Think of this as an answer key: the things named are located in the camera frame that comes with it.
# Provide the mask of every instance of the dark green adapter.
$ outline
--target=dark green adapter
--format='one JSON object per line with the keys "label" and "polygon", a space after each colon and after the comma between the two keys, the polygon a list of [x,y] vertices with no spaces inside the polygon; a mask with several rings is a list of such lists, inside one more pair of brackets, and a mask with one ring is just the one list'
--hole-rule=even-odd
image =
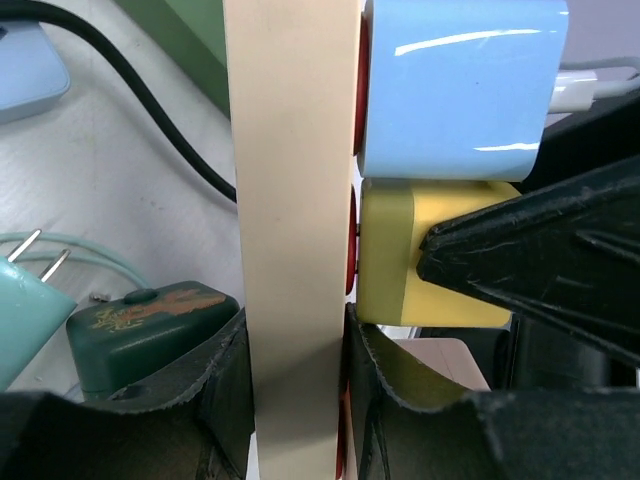
{"label": "dark green adapter", "polygon": [[239,311],[198,282],[137,290],[73,314],[67,335],[86,400],[101,400],[198,346]]}

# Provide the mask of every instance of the electrical plug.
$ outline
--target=electrical plug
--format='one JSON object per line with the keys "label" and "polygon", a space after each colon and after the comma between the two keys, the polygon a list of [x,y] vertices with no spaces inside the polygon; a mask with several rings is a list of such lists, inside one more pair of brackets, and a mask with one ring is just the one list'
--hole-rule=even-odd
{"label": "electrical plug", "polygon": [[11,385],[77,306],[46,283],[70,250],[62,250],[37,277],[14,264],[41,233],[35,230],[7,257],[0,257],[0,391]]}

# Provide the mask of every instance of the beige power strip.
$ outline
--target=beige power strip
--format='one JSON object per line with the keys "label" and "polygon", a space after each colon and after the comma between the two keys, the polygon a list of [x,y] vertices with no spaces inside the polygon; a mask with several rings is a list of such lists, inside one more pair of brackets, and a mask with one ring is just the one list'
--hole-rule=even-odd
{"label": "beige power strip", "polygon": [[262,480],[335,478],[359,0],[225,0]]}

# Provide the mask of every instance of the white cable connector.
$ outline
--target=white cable connector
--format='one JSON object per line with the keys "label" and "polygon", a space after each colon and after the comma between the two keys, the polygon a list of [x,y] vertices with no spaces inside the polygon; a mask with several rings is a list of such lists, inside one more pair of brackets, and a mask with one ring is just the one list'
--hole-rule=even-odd
{"label": "white cable connector", "polygon": [[586,112],[593,104],[597,88],[598,77],[593,70],[558,73],[549,113]]}

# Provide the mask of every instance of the metal prong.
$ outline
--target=metal prong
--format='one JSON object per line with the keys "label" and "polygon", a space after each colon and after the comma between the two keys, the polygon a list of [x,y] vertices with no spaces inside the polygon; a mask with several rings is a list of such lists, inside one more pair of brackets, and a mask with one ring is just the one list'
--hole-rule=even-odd
{"label": "metal prong", "polygon": [[40,280],[42,280],[43,282],[46,282],[47,280],[49,280],[49,278],[51,277],[51,275],[53,275],[56,270],[58,268],[60,268],[60,265],[63,264],[63,262],[67,259],[67,257],[71,255],[71,250],[69,250],[68,248],[65,248],[63,251],[60,252],[60,255],[58,255],[48,266],[47,268],[44,269],[44,271],[40,274]]}
{"label": "metal prong", "polygon": [[25,238],[20,245],[18,245],[16,248],[11,250],[11,253],[7,256],[7,260],[9,260],[9,262],[11,263],[15,262],[16,259],[20,255],[22,255],[24,251],[27,248],[29,248],[33,242],[36,241],[36,238],[38,238],[41,233],[42,233],[42,230],[40,230],[39,228],[31,232],[29,236]]}

